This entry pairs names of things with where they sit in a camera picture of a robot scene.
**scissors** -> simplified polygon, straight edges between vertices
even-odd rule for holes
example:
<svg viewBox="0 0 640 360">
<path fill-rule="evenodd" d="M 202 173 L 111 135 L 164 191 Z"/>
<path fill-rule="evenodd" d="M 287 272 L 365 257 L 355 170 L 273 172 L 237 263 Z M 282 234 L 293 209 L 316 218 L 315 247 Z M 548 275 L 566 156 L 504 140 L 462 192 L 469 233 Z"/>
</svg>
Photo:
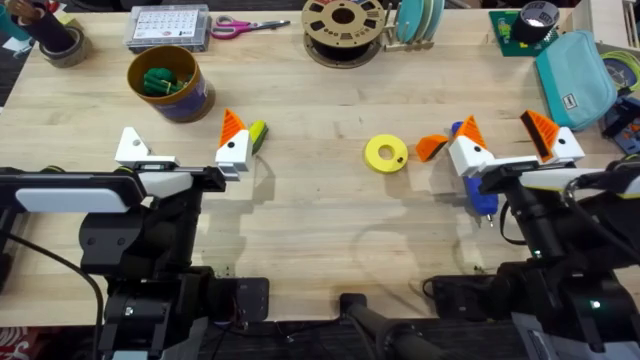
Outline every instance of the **scissors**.
<svg viewBox="0 0 640 360">
<path fill-rule="evenodd" d="M 216 39 L 230 40 L 243 32 L 275 29 L 289 25 L 289 20 L 267 21 L 263 23 L 252 23 L 248 21 L 237 21 L 229 15 L 221 15 L 216 18 L 216 25 L 211 29 L 211 36 Z"/>
</svg>

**teal pencil case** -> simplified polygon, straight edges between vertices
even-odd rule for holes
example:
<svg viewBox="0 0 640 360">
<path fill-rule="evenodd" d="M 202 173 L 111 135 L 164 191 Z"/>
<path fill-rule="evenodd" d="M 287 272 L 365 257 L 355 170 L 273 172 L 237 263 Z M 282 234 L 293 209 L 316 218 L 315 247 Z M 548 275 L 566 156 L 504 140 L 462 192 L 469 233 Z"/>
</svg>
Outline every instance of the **teal pencil case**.
<svg viewBox="0 0 640 360">
<path fill-rule="evenodd" d="M 588 31 L 566 33 L 536 57 L 540 82 L 553 121 L 580 131 L 616 101 L 613 80 Z"/>
</svg>

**yellow spool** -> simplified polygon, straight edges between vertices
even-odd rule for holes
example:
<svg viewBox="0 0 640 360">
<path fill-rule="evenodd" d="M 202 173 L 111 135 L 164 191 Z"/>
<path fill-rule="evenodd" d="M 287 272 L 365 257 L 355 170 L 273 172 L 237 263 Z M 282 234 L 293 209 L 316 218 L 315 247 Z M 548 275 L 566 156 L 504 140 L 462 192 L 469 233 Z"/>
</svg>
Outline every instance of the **yellow spool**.
<svg viewBox="0 0 640 360">
<path fill-rule="evenodd" d="M 391 159 L 383 159 L 380 149 L 387 148 L 391 151 Z M 371 138 L 364 148 L 364 161 L 375 171 L 389 174 L 396 172 L 407 163 L 409 150 L 402 140 L 393 135 L 377 135 Z"/>
</svg>

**pink scissors handle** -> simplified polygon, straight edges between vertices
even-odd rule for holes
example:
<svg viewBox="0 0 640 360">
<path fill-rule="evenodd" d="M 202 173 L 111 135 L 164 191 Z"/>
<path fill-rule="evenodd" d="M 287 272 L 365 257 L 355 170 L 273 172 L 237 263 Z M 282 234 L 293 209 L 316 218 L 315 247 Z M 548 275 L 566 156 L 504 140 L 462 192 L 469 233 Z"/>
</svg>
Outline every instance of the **pink scissors handle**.
<svg viewBox="0 0 640 360">
<path fill-rule="evenodd" d="M 251 23 L 248 21 L 236 21 L 228 15 L 216 18 L 216 25 L 211 29 L 211 36 L 215 39 L 229 40 L 236 36 L 251 31 Z"/>
</svg>

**cardboard spool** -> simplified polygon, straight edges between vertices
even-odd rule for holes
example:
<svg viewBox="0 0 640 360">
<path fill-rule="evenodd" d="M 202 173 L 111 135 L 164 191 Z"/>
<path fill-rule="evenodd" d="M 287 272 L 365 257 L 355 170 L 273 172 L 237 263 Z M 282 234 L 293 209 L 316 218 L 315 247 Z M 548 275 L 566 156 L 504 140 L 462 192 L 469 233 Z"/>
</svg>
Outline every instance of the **cardboard spool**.
<svg viewBox="0 0 640 360">
<path fill-rule="evenodd" d="M 305 50 L 324 66 L 364 65 L 381 48 L 384 21 L 377 0 L 309 0 L 302 10 Z"/>
</svg>

